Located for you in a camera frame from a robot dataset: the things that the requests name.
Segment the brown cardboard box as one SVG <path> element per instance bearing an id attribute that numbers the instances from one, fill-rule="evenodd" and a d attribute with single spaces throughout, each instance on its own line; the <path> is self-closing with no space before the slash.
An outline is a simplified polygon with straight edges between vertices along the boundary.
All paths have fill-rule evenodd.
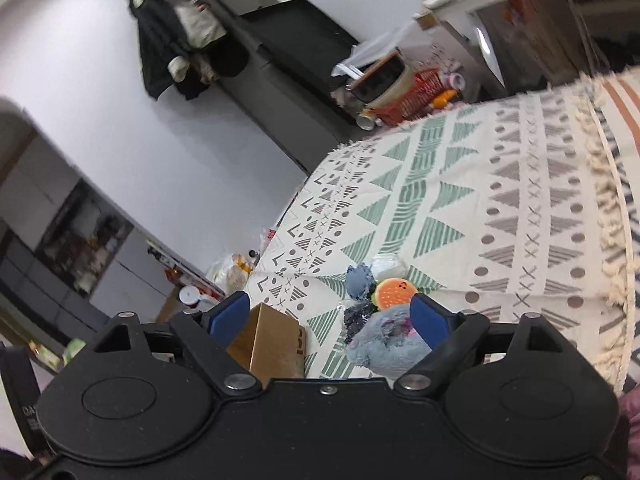
<path id="1" fill-rule="evenodd" d="M 304 377 L 306 332 L 295 318 L 258 304 L 227 352 L 265 387 L 273 379 Z"/>

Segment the grey plush mouse toy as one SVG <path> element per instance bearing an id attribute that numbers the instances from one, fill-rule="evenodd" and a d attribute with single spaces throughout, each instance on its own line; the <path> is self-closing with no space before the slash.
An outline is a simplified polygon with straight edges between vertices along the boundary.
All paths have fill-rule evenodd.
<path id="1" fill-rule="evenodd" d="M 398 304 L 372 315 L 349 341 L 345 353 L 352 364 L 396 380 L 431 351 L 412 326 L 408 304 Z"/>

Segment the black monitor screen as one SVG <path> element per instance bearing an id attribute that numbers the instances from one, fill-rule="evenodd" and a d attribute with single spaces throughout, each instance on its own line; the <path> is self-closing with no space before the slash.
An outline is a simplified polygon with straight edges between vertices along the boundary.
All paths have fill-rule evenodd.
<path id="1" fill-rule="evenodd" d="M 240 16 L 273 62 L 319 94 L 329 96 L 345 76 L 332 70 L 358 40 L 308 0 L 286 0 Z"/>

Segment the plush hamburger toy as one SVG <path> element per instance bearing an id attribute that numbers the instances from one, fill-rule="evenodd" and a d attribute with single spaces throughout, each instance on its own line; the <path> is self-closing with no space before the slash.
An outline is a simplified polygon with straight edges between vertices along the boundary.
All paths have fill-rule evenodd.
<path id="1" fill-rule="evenodd" d="M 417 292 L 416 286 L 403 278 L 386 278 L 376 285 L 371 302 L 378 310 L 386 310 L 408 304 Z"/>

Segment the blue denim heart cushion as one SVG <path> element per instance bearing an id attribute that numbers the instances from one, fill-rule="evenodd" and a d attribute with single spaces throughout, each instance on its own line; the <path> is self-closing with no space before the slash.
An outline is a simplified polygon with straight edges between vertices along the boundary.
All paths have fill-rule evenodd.
<path id="1" fill-rule="evenodd" d="M 371 269 L 365 263 L 350 266 L 345 275 L 345 289 L 353 300 L 367 301 L 373 294 L 376 281 Z"/>

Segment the yellow white large bag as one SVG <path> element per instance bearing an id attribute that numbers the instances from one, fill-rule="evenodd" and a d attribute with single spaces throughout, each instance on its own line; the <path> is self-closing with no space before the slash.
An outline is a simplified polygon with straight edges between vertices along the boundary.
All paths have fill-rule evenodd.
<path id="1" fill-rule="evenodd" d="M 255 256 L 254 252 L 248 255 L 226 255 L 209 267 L 206 278 L 226 295 L 230 295 L 245 287 L 255 269 Z"/>

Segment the hanging dark clothes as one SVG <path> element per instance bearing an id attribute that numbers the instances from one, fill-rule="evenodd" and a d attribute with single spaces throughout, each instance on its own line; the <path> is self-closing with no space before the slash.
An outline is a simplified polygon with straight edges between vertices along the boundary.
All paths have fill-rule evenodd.
<path id="1" fill-rule="evenodd" d="M 175 88 L 186 100 L 194 100 L 219 78 L 234 78 L 245 70 L 247 48 L 203 0 L 128 1 L 150 98 Z"/>

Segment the white plastic bag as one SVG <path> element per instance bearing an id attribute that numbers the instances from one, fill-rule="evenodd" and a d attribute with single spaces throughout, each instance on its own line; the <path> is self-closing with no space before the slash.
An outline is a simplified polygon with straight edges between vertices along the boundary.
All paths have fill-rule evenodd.
<path id="1" fill-rule="evenodd" d="M 377 254 L 369 264 L 375 281 L 382 282 L 388 278 L 405 278 L 408 266 L 397 254 Z"/>

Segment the patterned cream table cloth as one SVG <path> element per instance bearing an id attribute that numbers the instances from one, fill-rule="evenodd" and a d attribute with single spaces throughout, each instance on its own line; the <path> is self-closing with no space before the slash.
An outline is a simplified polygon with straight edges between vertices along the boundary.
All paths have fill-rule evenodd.
<path id="1" fill-rule="evenodd" d="M 250 276 L 307 330 L 310 377 L 345 353 L 349 268 L 397 261 L 451 311 L 542 314 L 617 392 L 639 380 L 639 73 L 467 105 L 341 146 Z"/>

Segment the black item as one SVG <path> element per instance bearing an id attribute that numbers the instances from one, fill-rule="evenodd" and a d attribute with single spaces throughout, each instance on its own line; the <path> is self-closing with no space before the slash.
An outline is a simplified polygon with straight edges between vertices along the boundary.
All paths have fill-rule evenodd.
<path id="1" fill-rule="evenodd" d="M 354 339 L 376 312 L 378 312 L 378 308 L 370 301 L 357 302 L 344 311 L 343 327 L 345 344 L 349 344 Z"/>

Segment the red plastic basket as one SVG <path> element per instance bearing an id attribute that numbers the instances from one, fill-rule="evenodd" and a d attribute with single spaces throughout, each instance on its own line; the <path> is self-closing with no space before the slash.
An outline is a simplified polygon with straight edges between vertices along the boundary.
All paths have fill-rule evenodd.
<path id="1" fill-rule="evenodd" d="M 369 107 L 384 125 L 395 127 L 425 114 L 431 102 L 445 91 L 437 68 L 426 68 L 413 75 L 413 86 L 390 104 Z"/>

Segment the cream round appliance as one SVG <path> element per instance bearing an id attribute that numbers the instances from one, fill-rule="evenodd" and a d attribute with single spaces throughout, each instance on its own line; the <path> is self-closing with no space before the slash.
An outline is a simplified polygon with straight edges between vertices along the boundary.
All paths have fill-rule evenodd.
<path id="1" fill-rule="evenodd" d="M 381 108 L 406 94 L 415 82 L 413 68 L 395 49 L 348 84 L 347 90 L 365 106 Z"/>

